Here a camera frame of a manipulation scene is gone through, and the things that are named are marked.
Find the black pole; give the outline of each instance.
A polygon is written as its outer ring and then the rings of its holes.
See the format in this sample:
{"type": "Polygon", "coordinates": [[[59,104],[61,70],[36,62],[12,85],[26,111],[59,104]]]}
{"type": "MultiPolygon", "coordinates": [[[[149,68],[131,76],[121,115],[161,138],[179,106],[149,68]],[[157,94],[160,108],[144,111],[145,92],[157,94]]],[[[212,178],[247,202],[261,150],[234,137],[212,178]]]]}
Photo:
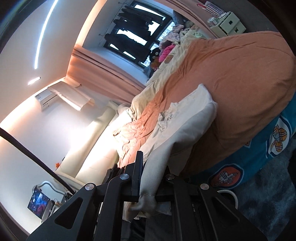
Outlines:
{"type": "Polygon", "coordinates": [[[24,147],[21,143],[19,143],[11,134],[7,131],[0,128],[0,136],[7,140],[10,144],[20,150],[23,154],[25,154],[28,158],[32,159],[36,164],[42,167],[49,175],[55,178],[58,182],[60,182],[66,189],[69,190],[73,195],[75,191],[57,174],[55,174],[47,165],[45,165],[38,157],[36,157],[32,152],[30,152],[26,147],[24,147]]]}

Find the black clothes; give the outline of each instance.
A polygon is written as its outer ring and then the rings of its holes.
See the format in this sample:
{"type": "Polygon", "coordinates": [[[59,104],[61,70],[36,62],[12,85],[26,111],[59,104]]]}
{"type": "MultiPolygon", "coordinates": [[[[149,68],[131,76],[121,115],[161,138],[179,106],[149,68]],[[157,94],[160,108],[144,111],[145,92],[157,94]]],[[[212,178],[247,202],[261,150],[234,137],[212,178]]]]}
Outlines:
{"type": "Polygon", "coordinates": [[[135,10],[125,9],[125,8],[123,8],[122,11],[123,11],[123,13],[127,14],[128,18],[129,18],[129,16],[133,15],[134,17],[137,17],[137,18],[140,18],[140,19],[144,20],[147,24],[153,24],[152,17],[150,17],[150,16],[148,16],[146,14],[141,14],[141,13],[135,11],[135,10]]]}
{"type": "Polygon", "coordinates": [[[138,23],[139,25],[146,25],[147,24],[146,20],[140,18],[136,14],[130,14],[128,12],[121,12],[121,13],[118,14],[118,16],[125,19],[125,20],[127,20],[127,21],[131,21],[133,23],[138,23]]]}
{"type": "Polygon", "coordinates": [[[128,30],[144,40],[148,39],[151,36],[151,32],[148,31],[147,25],[141,26],[131,21],[124,21],[119,19],[115,19],[113,22],[116,24],[117,28],[121,30],[128,30]]]}
{"type": "Polygon", "coordinates": [[[149,55],[150,62],[154,62],[155,57],[159,57],[160,54],[160,48],[155,48],[152,50],[151,54],[149,55]]]}
{"type": "Polygon", "coordinates": [[[147,15],[149,17],[152,18],[152,21],[162,25],[163,23],[163,17],[162,16],[159,16],[159,15],[156,15],[154,13],[151,13],[151,12],[147,12],[145,10],[142,10],[142,9],[138,9],[138,8],[134,8],[134,7],[131,7],[131,6],[125,6],[126,9],[129,9],[129,10],[132,10],[134,12],[137,12],[139,13],[140,15],[147,15]]]}
{"type": "Polygon", "coordinates": [[[115,45],[121,53],[127,52],[141,62],[144,62],[151,52],[150,49],[124,34],[106,34],[105,39],[108,43],[115,45]]]}

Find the curtain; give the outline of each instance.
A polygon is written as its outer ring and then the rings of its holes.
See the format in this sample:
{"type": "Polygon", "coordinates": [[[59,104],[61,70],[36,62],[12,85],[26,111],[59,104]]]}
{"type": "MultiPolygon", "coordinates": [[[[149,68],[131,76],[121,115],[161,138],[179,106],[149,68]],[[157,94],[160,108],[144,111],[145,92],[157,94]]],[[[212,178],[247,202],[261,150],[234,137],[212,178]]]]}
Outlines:
{"type": "Polygon", "coordinates": [[[131,103],[145,88],[121,68],[78,45],[73,49],[67,76],[122,103],[131,103]]]}

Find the television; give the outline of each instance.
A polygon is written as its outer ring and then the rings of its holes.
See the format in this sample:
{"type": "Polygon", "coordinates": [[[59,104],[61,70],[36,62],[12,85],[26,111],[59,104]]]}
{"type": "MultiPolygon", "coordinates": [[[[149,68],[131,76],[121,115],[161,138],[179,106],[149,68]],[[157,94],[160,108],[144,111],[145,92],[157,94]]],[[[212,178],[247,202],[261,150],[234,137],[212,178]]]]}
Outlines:
{"type": "Polygon", "coordinates": [[[41,192],[41,190],[35,187],[34,193],[28,205],[28,209],[38,218],[42,219],[42,216],[49,202],[51,202],[51,200],[47,196],[45,196],[41,192]]]}

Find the white cable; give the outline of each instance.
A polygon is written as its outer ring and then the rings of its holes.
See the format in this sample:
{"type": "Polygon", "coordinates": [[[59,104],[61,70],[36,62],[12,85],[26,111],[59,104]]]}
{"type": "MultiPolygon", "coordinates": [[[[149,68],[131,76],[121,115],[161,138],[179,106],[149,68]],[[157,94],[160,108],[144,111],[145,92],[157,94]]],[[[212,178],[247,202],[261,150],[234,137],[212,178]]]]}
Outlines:
{"type": "Polygon", "coordinates": [[[223,189],[223,190],[219,190],[217,192],[218,193],[229,193],[231,196],[233,196],[234,201],[235,201],[235,208],[238,209],[238,207],[239,207],[239,200],[237,199],[237,196],[235,195],[235,193],[233,191],[230,191],[228,189],[223,189]]]}

